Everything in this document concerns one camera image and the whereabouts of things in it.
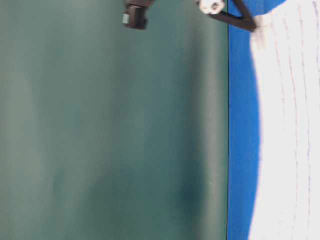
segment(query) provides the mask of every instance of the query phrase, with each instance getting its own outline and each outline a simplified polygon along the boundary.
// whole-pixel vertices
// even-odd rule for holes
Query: black bracket
[[[145,17],[147,9],[155,0],[125,0],[126,10],[123,16],[123,23],[127,28],[143,30],[147,26]],[[234,16],[225,11],[219,14],[209,14],[212,19],[236,26],[240,29],[254,32],[257,28],[254,18],[242,0],[232,0],[242,16]]]
[[[242,16],[234,16],[225,11],[220,12],[219,14],[209,14],[208,16],[212,19],[236,26],[240,29],[248,30],[254,32],[257,29],[256,22],[252,15],[250,14],[248,8],[243,3],[242,0],[232,0],[235,6],[238,8]]]

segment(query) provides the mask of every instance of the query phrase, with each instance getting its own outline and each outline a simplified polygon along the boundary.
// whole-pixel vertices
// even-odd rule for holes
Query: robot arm
[[[125,0],[123,24],[127,28],[143,30],[147,26],[147,9],[155,0]]]
[[[126,27],[143,30],[146,28],[145,17],[147,9],[155,0],[125,0],[126,10],[123,23]],[[233,0],[242,16],[234,16],[224,12],[225,0],[194,0],[200,10],[212,19],[234,25],[238,28],[253,32],[257,25],[242,0]]]

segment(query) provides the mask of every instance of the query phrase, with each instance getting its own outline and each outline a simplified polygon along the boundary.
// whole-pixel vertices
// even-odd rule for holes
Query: striped fabric
[[[320,0],[257,16],[260,160],[250,240],[320,239]]]

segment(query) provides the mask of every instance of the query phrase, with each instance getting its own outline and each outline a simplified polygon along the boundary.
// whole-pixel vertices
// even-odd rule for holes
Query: white cloth
[[[320,239],[320,0],[287,0],[251,35],[260,158],[250,240]]]

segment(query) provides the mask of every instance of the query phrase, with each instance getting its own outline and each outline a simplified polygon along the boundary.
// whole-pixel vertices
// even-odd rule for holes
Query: blue edge
[[[266,14],[285,0],[243,0],[253,16]],[[232,0],[228,10],[239,16]],[[229,27],[229,186],[228,240],[247,240],[256,197],[259,162],[257,83],[250,33]]]

